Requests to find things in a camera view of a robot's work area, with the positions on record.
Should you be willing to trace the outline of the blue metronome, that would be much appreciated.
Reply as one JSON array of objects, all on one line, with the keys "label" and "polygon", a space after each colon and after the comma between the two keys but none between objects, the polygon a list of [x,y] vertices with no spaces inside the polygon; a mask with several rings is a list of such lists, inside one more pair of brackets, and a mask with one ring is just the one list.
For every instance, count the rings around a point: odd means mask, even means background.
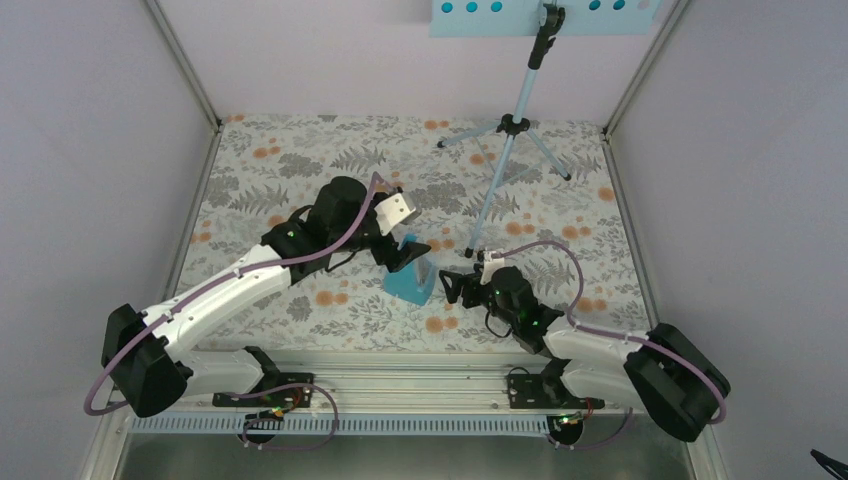
[{"label": "blue metronome", "polygon": [[[406,234],[399,243],[417,241],[414,234]],[[435,267],[428,253],[415,260],[401,271],[388,273],[383,279],[383,289],[389,295],[408,303],[424,306],[428,303],[435,286]]]}]

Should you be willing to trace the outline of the light blue music stand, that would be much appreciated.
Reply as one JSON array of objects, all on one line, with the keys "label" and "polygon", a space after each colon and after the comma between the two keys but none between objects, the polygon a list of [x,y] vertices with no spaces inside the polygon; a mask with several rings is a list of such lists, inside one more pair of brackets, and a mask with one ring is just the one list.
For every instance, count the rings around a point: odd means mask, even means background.
[{"label": "light blue music stand", "polygon": [[439,149],[466,139],[495,132],[505,136],[504,150],[493,168],[493,179],[464,256],[475,255],[482,228],[499,187],[509,181],[504,176],[515,140],[526,135],[565,180],[571,174],[533,131],[525,111],[543,60],[556,39],[565,36],[610,36],[646,34],[654,23],[660,1],[582,0],[582,1],[433,1],[429,34],[432,38],[453,37],[531,37],[533,45],[525,76],[512,112],[497,122],[466,130],[437,143]]}]

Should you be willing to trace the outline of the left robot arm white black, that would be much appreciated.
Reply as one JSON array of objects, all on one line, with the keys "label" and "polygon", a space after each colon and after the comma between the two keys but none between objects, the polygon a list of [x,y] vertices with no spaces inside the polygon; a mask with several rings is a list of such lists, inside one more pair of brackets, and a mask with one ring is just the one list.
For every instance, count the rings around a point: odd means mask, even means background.
[{"label": "left robot arm white black", "polygon": [[430,251],[425,243],[398,242],[393,230],[421,210],[400,187],[378,191],[334,177],[309,205],[261,236],[243,256],[186,292],[141,310],[124,304],[110,313],[101,353],[102,372],[84,400],[91,416],[128,406],[155,416],[184,397],[222,394],[255,405],[278,392],[277,370],[257,347],[199,351],[198,343],[234,314],[308,276],[327,272],[334,254],[369,251],[395,273]]}]

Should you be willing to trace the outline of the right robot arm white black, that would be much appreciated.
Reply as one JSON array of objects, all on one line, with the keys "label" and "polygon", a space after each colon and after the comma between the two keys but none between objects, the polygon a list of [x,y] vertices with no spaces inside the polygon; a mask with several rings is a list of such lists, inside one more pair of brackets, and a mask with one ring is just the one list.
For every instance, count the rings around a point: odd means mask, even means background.
[{"label": "right robot arm white black", "polygon": [[673,325],[647,332],[613,332],[582,325],[543,304],[516,267],[485,276],[442,270],[451,304],[482,307],[503,322],[527,352],[548,358],[544,399],[565,407],[589,397],[641,410],[670,436],[693,442],[726,414],[731,385],[720,370]]}]

